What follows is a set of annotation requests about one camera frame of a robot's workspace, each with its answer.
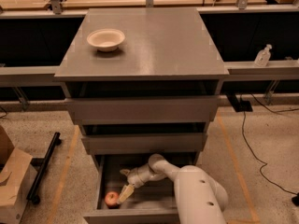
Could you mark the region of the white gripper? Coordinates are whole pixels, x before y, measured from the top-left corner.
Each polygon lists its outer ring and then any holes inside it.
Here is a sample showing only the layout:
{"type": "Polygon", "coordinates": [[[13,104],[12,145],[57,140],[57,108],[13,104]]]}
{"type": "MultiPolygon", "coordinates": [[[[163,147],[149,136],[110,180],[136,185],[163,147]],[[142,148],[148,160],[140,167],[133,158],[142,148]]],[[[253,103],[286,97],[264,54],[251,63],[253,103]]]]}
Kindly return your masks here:
{"type": "Polygon", "coordinates": [[[155,173],[148,164],[144,164],[140,167],[136,167],[132,170],[121,169],[120,173],[127,176],[128,185],[124,185],[117,204],[124,203],[135,191],[144,186],[149,181],[160,181],[166,178],[166,175],[161,173],[155,173]]]}

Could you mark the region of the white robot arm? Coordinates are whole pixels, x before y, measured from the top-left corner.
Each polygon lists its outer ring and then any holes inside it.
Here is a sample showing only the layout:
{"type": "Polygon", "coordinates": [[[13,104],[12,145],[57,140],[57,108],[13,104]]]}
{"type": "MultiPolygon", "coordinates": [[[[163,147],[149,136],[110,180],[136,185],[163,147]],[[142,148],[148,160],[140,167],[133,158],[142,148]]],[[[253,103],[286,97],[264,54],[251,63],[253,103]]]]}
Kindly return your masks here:
{"type": "Polygon", "coordinates": [[[135,191],[149,181],[169,178],[174,184],[180,224],[227,224],[223,211],[228,204],[225,188],[203,169],[194,165],[181,168],[160,154],[152,154],[148,163],[132,170],[121,169],[127,178],[117,204],[124,203],[135,191]]]}

